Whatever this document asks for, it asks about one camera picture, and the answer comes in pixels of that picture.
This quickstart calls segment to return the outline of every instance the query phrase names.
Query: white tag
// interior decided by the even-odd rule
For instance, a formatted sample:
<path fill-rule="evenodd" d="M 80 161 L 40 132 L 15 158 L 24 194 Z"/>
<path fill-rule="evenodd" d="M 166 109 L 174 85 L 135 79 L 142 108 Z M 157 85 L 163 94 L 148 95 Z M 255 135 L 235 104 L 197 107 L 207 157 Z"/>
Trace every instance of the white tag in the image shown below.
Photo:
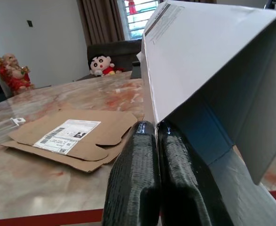
<path fill-rule="evenodd" d="M 67 120 L 47 133 L 33 146 L 59 154 L 67 154 L 82 138 L 100 124 L 100 121 Z"/>
<path fill-rule="evenodd" d="M 19 123 L 21 122 L 26 122 L 26 120 L 24 118 L 16 118 L 16 119 L 13 119 L 13 118 L 10 118 L 17 126 L 19 126 Z"/>

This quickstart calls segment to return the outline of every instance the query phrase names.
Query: stuffed toy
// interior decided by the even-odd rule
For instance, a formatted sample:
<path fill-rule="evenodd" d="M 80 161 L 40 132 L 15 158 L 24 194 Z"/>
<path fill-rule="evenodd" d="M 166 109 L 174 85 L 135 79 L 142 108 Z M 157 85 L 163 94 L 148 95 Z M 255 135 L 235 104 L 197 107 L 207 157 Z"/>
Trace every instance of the stuffed toy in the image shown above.
<path fill-rule="evenodd" d="M 110 57 L 105 56 L 104 54 L 99 54 L 92 57 L 88 63 L 89 63 L 90 73 L 95 75 L 96 77 L 121 72 L 120 69 L 116 71 L 114 70 L 115 65 L 111 63 Z"/>

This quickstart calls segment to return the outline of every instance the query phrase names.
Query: flattened cardboard box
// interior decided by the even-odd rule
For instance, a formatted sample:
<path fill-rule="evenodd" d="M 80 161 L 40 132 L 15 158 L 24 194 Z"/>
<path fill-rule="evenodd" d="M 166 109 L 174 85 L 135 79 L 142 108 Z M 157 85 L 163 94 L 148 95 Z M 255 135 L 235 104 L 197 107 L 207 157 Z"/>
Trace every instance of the flattened cardboard box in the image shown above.
<path fill-rule="evenodd" d="M 66 155 L 33 147 L 42 137 L 67 120 L 97 121 L 100 123 L 79 140 Z M 60 111 L 23 125 L 20 129 L 9 134 L 13 141 L 5 142 L 2 145 L 34 153 L 90 172 L 117 157 L 124 146 L 125 133 L 135 122 L 137 119 L 131 113 L 126 112 Z"/>

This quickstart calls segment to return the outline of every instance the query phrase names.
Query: white cardboard box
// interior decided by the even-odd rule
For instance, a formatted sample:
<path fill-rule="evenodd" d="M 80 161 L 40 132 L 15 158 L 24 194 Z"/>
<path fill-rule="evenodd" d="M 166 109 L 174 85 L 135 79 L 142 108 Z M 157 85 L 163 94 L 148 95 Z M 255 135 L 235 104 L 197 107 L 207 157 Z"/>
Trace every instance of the white cardboard box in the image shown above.
<path fill-rule="evenodd" d="M 276 11 L 166 1 L 140 57 L 145 119 L 184 132 L 234 225 L 276 225 L 276 201 L 260 184 L 276 155 Z"/>

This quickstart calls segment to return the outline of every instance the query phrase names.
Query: marble table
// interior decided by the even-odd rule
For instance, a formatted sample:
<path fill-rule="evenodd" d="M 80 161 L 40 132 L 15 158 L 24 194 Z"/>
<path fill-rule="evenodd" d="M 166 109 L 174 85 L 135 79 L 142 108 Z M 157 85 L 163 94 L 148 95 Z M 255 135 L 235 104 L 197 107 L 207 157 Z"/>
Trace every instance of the marble table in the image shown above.
<path fill-rule="evenodd" d="M 23 117 L 28 122 L 72 106 L 87 110 L 129 111 L 141 120 L 142 102 L 142 80 L 130 80 L 130 72 L 28 91 L 0 103 L 0 143 L 9 140 L 8 132 L 17 128 L 10 118 Z M 52 225 L 91 222 L 93 218 L 99 221 L 110 169 L 111 164 L 108 164 L 93 173 L 84 173 L 0 146 L 0 219 L 48 215 L 42 219 L 49 223 L 49 214 L 73 213 L 64 216 L 77 221 L 57 221 L 64 216 L 55 216 Z M 32 219 L 19 218 L 16 224 L 33 225 L 37 219 Z M 5 225 L 14 222 L 6 221 Z"/>

